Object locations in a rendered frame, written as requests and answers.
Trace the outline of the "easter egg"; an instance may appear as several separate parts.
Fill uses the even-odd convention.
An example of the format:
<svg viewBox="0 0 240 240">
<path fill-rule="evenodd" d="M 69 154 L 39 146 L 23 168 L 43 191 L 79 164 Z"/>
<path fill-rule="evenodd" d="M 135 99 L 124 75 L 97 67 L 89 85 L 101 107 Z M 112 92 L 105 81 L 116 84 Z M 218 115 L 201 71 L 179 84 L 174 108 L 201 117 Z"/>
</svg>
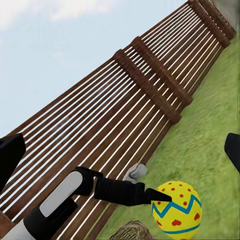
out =
<svg viewBox="0 0 240 240">
<path fill-rule="evenodd" d="M 153 216 L 159 226 L 174 240 L 190 240 L 202 221 L 202 204 L 197 191 L 188 183 L 174 180 L 156 191 L 172 198 L 170 202 L 151 201 Z"/>
</svg>

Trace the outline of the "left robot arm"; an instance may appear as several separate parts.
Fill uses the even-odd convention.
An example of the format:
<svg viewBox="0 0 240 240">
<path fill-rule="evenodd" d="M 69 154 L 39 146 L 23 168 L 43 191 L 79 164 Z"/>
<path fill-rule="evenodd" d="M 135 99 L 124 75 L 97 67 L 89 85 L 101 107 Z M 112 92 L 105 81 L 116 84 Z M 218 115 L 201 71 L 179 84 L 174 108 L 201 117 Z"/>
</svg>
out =
<svg viewBox="0 0 240 240">
<path fill-rule="evenodd" d="M 72 197 L 89 196 L 93 190 L 94 178 L 98 178 L 94 199 L 123 206 L 151 205 L 151 201 L 171 202 L 172 198 L 145 183 L 136 182 L 148 168 L 135 164 L 123 180 L 103 177 L 102 172 L 91 168 L 75 167 L 66 178 L 52 190 L 24 219 L 22 219 L 1 240 L 51 240 L 71 214 L 79 207 Z"/>
</svg>

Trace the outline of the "wicker basket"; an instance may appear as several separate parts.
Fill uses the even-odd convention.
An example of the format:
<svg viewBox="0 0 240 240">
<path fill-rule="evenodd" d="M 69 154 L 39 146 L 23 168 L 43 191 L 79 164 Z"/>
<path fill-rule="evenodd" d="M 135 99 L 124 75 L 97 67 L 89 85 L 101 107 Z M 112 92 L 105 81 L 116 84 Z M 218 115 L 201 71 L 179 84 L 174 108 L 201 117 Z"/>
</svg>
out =
<svg viewBox="0 0 240 240">
<path fill-rule="evenodd" d="M 155 240 L 149 230 L 140 220 L 129 223 L 116 230 L 109 240 Z"/>
</svg>

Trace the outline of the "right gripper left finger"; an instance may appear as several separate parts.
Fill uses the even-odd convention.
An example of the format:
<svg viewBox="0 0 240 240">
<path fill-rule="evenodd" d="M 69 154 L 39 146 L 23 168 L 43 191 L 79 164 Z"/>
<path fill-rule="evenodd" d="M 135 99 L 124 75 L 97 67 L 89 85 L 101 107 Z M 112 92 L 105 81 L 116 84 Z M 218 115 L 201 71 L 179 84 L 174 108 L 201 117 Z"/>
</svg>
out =
<svg viewBox="0 0 240 240">
<path fill-rule="evenodd" d="M 0 192 L 27 151 L 22 133 L 0 138 Z"/>
</svg>

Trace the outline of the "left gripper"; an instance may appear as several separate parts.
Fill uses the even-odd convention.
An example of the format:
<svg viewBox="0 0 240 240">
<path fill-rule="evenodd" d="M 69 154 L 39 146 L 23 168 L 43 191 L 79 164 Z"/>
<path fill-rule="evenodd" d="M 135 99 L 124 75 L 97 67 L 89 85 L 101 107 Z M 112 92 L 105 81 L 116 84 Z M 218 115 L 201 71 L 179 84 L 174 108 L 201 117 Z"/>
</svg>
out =
<svg viewBox="0 0 240 240">
<path fill-rule="evenodd" d="M 148 188 L 145 191 L 145 183 L 126 182 L 114 179 L 114 186 L 109 203 L 123 206 L 151 205 L 151 201 L 171 202 L 172 198 L 156 189 Z"/>
</svg>

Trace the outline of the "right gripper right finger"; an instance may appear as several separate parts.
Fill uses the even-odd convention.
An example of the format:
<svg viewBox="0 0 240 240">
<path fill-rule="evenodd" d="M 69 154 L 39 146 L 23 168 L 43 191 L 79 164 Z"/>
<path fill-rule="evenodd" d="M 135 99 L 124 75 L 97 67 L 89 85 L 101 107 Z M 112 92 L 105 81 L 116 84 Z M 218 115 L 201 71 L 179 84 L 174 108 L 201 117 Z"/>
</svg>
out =
<svg viewBox="0 0 240 240">
<path fill-rule="evenodd" d="M 240 135 L 229 133 L 227 135 L 224 151 L 240 173 Z"/>
</svg>

